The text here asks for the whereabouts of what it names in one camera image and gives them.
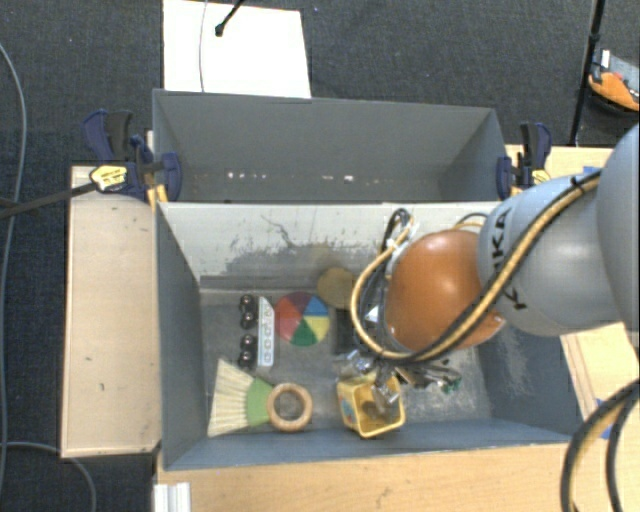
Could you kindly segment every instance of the colorful disc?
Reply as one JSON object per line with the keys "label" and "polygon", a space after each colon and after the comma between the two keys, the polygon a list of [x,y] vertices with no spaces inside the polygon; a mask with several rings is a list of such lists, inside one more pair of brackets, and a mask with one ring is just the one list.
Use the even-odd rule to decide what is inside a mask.
{"label": "colorful disc", "polygon": [[276,332],[292,345],[309,347],[329,332],[329,311],[322,300],[306,292],[293,292],[276,304]]}

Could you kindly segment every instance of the white paper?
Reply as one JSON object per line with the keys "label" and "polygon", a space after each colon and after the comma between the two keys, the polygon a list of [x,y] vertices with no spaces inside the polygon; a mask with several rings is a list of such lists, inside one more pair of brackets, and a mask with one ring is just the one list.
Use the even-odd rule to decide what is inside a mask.
{"label": "white paper", "polygon": [[[209,2],[202,31],[204,92],[310,98],[298,11],[242,6],[222,37],[231,5]],[[164,88],[201,92],[200,27],[205,2],[164,0]]]}

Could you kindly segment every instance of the gray bin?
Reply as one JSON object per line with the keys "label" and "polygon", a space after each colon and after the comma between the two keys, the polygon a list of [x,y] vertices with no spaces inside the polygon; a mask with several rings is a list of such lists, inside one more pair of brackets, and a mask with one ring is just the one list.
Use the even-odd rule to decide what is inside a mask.
{"label": "gray bin", "polygon": [[[272,117],[286,133],[267,129],[265,111],[277,113]],[[185,170],[181,201],[161,204],[156,213],[167,470],[566,442],[578,427],[581,415],[559,340],[506,328],[451,357],[463,373],[457,393],[409,391],[407,424],[375,440],[342,426],[331,370],[334,334],[307,349],[280,344],[269,377],[310,390],[316,409],[308,429],[290,435],[266,426],[207,438],[217,359],[233,360],[239,353],[244,331],[237,304],[243,293],[275,302],[289,291],[313,291],[330,266],[360,272],[397,206],[382,201],[401,201],[421,233],[450,227],[469,212],[490,211],[495,203],[486,201],[494,198],[495,160],[504,146],[495,114],[486,109],[157,91],[154,114],[156,152],[178,151]],[[234,143],[243,137],[242,147]],[[343,156],[347,147],[353,154],[345,160],[338,146]],[[311,159],[306,151],[314,147],[322,151]],[[385,168],[374,165],[394,148],[403,148],[401,163],[387,155]],[[320,154],[324,163],[317,161]],[[409,172],[407,162],[419,158],[422,174],[417,164]],[[258,166],[268,175],[262,186],[251,175]],[[241,169],[243,178],[225,174]],[[289,178],[278,181],[277,169]],[[334,179],[316,180],[314,199],[313,187],[304,183],[321,169],[333,169]],[[374,185],[368,170],[391,185]],[[353,180],[337,180],[340,173]],[[402,183],[394,184],[397,176]],[[294,204],[281,204],[285,200]]]}

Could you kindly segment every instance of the wooden table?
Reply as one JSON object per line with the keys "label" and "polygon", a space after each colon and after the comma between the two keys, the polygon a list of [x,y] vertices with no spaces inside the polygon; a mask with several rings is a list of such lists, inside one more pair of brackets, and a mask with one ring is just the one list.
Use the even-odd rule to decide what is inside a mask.
{"label": "wooden table", "polygon": [[[509,147],[515,154],[518,147]],[[554,148],[547,161],[552,176],[602,166],[607,149]],[[82,170],[78,170],[82,181]],[[91,195],[84,198],[91,201]],[[151,215],[126,198],[112,199],[111,211],[126,210],[127,229],[138,236],[104,237],[101,227],[91,248],[70,258],[61,449],[65,456],[151,451],[160,439],[158,347],[153,327]],[[82,245],[95,225],[91,206],[74,200],[79,224],[72,224],[71,249]],[[80,283],[102,249],[117,243],[122,261],[117,278],[92,289],[102,297],[88,306]],[[135,321],[122,325],[122,311]],[[97,319],[115,329],[97,332],[83,325]],[[563,345],[583,414],[638,376],[632,348],[620,325],[566,336]],[[599,441],[578,473],[581,512],[608,510],[603,473],[606,448]],[[564,445],[521,446],[388,458],[166,473],[158,464],[157,481],[190,482],[192,510],[559,510]],[[640,510],[640,421],[632,414],[622,436],[618,478],[627,510]]]}

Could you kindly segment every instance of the gray robot arm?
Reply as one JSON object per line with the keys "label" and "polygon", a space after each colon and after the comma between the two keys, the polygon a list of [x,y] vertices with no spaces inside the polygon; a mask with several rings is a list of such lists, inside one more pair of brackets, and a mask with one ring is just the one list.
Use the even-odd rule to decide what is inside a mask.
{"label": "gray robot arm", "polygon": [[[550,180],[491,213],[479,238],[482,281],[500,267],[529,222],[569,186],[570,177]],[[496,307],[511,324],[542,336],[622,320],[637,347],[637,125],[616,146],[597,188],[545,229]]]}

